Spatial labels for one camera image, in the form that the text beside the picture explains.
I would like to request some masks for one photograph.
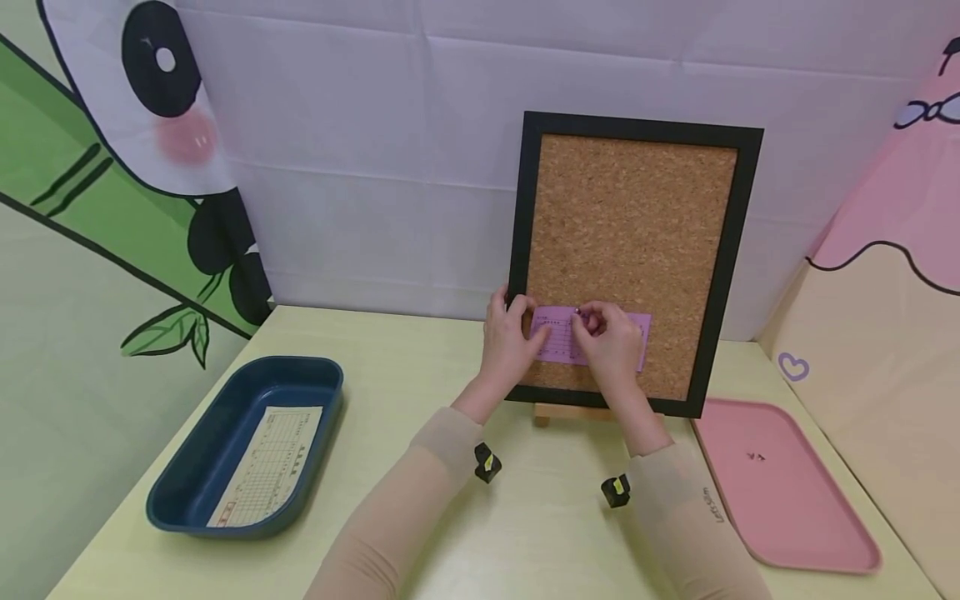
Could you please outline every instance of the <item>white backdrop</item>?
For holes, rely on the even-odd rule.
[[[525,109],[766,129],[723,337],[763,325],[955,0],[179,0],[279,302],[481,318]]]

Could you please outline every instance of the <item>hand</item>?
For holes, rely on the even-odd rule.
[[[527,373],[550,335],[550,327],[545,326],[533,339],[524,338],[521,328],[523,313],[537,304],[532,298],[517,296],[508,310],[506,294],[507,286],[501,286],[490,298],[487,320],[483,325],[480,373],[451,405],[481,425]]]
[[[505,396],[530,369],[537,353],[550,335],[544,326],[532,339],[523,337],[522,320],[527,310],[537,307],[534,299],[518,295],[507,308],[507,286],[501,286],[490,298],[487,321],[483,325],[483,360],[477,377]]]
[[[573,337],[604,397],[636,387],[636,365],[643,353],[643,331],[616,304],[592,301],[571,318]]]

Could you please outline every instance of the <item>paper sheet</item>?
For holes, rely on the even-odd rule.
[[[302,475],[323,406],[268,406],[207,527],[243,527],[283,506]]]
[[[534,319],[530,325],[530,335],[533,336],[546,324],[551,327],[550,337],[546,344],[540,349],[537,358],[548,363],[563,363],[566,365],[586,365],[587,358],[581,352],[573,339],[573,331],[570,329],[570,317],[576,310],[573,306],[540,306],[534,311]],[[636,371],[643,370],[643,358],[647,353],[647,336],[650,335],[651,315],[640,313],[627,313],[630,320],[636,323],[643,331],[643,352],[640,354],[640,362],[636,365]]]

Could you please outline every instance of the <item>pink cheek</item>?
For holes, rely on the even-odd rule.
[[[217,150],[213,121],[197,108],[173,119],[159,119],[155,133],[160,152],[177,164],[207,164]]]

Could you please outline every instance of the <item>light yellow table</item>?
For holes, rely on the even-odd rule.
[[[481,342],[480,323],[279,307],[49,598],[299,600],[353,507],[474,375]],[[144,503],[160,471],[229,374],[269,354],[326,356],[346,376],[348,407],[306,514],[265,541],[155,530]],[[793,415],[883,552],[883,568],[870,577],[762,566],[776,598],[939,597],[758,346],[721,343],[710,393],[773,402]],[[409,597],[673,598],[643,540],[625,535],[629,511],[607,509],[599,491],[626,464],[616,425],[554,420],[535,429],[531,415],[525,404],[497,410],[486,441],[504,469],[490,486],[472,481],[450,507]],[[668,423],[678,443],[696,447],[688,422]]]

